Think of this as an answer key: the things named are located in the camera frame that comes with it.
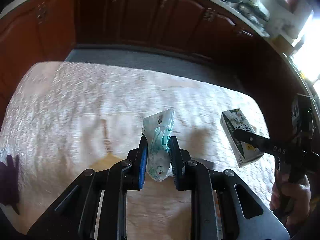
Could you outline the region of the person's right hand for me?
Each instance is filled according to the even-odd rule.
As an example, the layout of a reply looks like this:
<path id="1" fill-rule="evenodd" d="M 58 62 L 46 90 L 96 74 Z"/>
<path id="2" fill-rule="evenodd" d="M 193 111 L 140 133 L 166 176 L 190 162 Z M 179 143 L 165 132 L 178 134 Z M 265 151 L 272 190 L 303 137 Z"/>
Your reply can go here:
<path id="1" fill-rule="evenodd" d="M 293 209 L 286 219 L 286 227 L 304 222 L 310 214 L 311 190 L 307 176 L 300 183 L 289 183 L 289 175 L 277 171 L 277 178 L 272 187 L 270 209 L 280 207 L 280 197 L 287 196 L 293 201 Z"/>

